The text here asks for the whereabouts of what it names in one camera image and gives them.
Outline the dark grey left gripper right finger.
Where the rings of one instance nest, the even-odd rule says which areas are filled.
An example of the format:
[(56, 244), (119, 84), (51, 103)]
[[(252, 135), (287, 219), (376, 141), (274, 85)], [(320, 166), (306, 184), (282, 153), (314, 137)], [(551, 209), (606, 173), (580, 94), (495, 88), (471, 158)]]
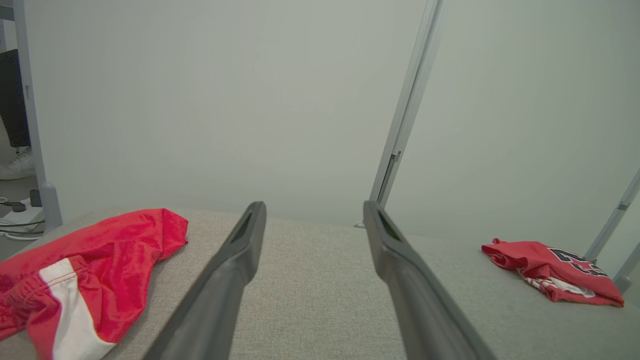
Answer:
[(493, 360), (495, 355), (376, 201), (363, 203), (375, 273), (387, 285), (409, 360)]

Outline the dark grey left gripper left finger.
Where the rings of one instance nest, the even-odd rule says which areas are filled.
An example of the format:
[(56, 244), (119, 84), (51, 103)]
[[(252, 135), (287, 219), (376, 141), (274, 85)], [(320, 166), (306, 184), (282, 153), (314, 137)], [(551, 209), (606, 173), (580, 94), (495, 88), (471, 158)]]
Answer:
[(145, 354), (146, 360), (226, 360), (245, 287), (259, 268), (265, 203), (252, 202)]

